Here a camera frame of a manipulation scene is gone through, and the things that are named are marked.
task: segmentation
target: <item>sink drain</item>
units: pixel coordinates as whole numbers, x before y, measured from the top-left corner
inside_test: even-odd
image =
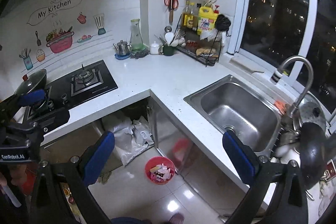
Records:
[[[226,126],[223,126],[223,128],[224,128],[225,131],[230,130],[230,131],[233,132],[236,136],[238,136],[238,134],[237,134],[237,132],[236,132],[234,126],[231,126],[231,125],[227,124]]]

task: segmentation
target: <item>kitchen sink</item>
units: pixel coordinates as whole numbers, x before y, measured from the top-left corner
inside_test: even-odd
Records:
[[[280,130],[276,107],[228,75],[184,98],[221,133],[231,129],[257,156],[270,156]]]

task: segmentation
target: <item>teapot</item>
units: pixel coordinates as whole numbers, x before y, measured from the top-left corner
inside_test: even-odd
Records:
[[[117,44],[113,44],[113,46],[119,56],[129,55],[129,51],[132,50],[132,46],[127,45],[127,42],[122,40],[120,40]]]

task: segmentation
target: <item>wok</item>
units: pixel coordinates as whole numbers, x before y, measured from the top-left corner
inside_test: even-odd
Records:
[[[22,82],[16,89],[14,94],[26,95],[34,90],[39,90],[45,88],[47,84],[47,70],[42,69],[33,74],[31,74],[27,81]]]
[[[319,125],[305,122],[301,127],[300,136],[300,168],[307,190],[320,180],[327,162],[335,155],[336,134],[326,138]]]

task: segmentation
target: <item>slipper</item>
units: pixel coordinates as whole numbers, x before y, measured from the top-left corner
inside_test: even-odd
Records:
[[[171,224],[183,224],[183,221],[184,221],[184,216],[181,213],[176,213],[169,220]]]

